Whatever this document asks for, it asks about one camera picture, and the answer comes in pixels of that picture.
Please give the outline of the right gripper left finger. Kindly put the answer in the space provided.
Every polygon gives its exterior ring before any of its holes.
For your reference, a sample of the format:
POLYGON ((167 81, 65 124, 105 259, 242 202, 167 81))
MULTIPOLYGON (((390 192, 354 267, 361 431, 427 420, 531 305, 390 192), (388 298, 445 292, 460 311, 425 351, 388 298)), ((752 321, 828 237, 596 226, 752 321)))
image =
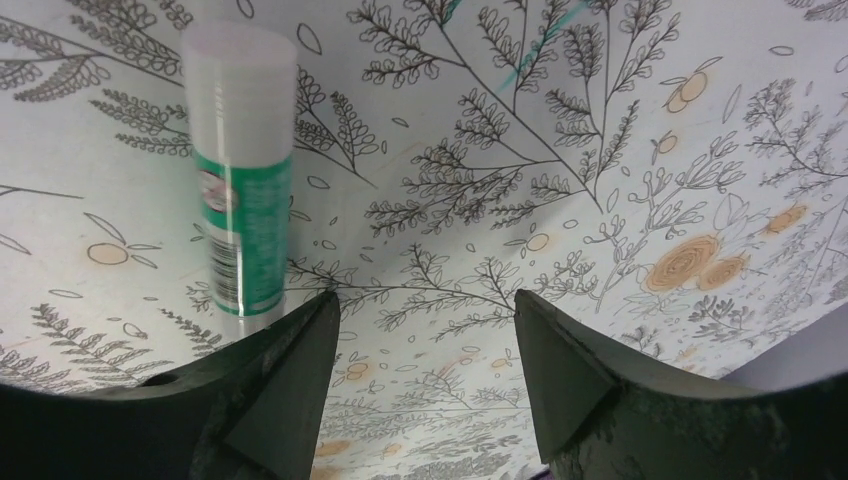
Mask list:
POLYGON ((306 479, 334 367, 336 294, 135 387, 1 389, 5 479, 306 479))

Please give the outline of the green white glue stick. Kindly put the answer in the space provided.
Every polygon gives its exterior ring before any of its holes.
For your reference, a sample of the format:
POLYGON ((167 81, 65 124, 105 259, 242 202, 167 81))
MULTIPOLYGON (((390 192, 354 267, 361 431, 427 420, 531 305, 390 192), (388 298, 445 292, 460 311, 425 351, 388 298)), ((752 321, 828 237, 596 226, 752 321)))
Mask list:
POLYGON ((182 36, 211 295, 237 338, 283 315, 297 57, 285 36, 240 21, 182 36))

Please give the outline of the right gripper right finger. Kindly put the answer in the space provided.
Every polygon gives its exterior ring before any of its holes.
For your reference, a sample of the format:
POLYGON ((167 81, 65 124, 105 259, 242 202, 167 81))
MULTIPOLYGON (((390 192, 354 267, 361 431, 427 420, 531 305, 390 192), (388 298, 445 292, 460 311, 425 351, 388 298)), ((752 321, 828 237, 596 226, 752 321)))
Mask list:
POLYGON ((701 377, 515 295, 539 456, 558 479, 843 479, 847 377, 779 391, 701 377))

